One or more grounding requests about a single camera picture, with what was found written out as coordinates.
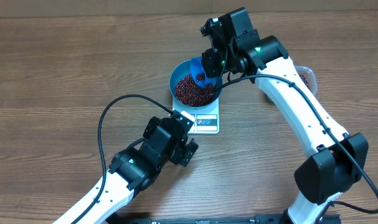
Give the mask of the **blue plastic measuring scoop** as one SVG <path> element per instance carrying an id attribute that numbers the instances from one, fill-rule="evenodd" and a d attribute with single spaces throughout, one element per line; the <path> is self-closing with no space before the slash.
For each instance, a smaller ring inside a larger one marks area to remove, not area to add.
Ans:
<path id="1" fill-rule="evenodd" d="M 195 84 L 199 87 L 205 87 L 206 85 L 217 83 L 217 78 L 209 78 L 206 75 L 204 67 L 202 65 L 201 57 L 191 58 L 189 62 L 190 74 Z"/>

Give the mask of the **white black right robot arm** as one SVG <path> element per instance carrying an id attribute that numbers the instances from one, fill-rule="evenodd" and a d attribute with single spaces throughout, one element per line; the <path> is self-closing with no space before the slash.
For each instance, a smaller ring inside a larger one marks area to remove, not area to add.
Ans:
<path id="1" fill-rule="evenodd" d="M 256 84 L 281 111 L 306 156 L 295 171 L 299 194 L 285 212 L 287 223 L 318 223 L 327 208 L 360 181 L 368 142 L 349 134 L 320 105 L 300 78 L 288 51 L 270 35 L 261 38 L 247 10 L 209 19 L 200 29 L 211 47 L 201 64 L 209 78 L 239 73 Z"/>

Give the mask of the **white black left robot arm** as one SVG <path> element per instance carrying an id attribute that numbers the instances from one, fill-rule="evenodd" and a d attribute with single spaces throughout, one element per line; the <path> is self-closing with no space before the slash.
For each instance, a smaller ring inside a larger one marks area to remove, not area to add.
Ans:
<path id="1" fill-rule="evenodd" d="M 195 121 L 191 114 L 176 110 L 167 118 L 151 118 L 143 138 L 117 153 L 106 176 L 55 222 L 106 223 L 155 182 L 165 163 L 187 166 L 199 147 L 187 140 Z"/>

